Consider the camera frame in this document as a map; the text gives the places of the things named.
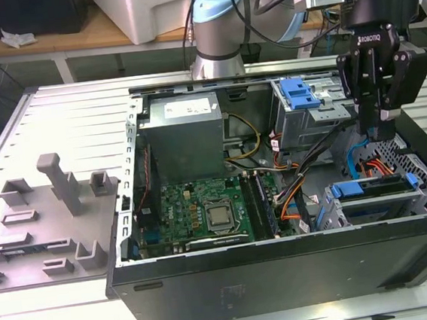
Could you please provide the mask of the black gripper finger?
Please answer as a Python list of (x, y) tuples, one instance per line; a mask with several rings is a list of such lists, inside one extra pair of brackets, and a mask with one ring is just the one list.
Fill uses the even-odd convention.
[(395, 136), (395, 119), (403, 105), (415, 102), (427, 75), (427, 47), (398, 51), (393, 56), (393, 75), (382, 79), (378, 92), (380, 140)]
[(361, 51), (352, 50), (339, 55), (337, 67), (346, 98), (353, 99), (358, 114), (359, 134), (377, 140), (375, 97), (369, 79), (362, 74)]

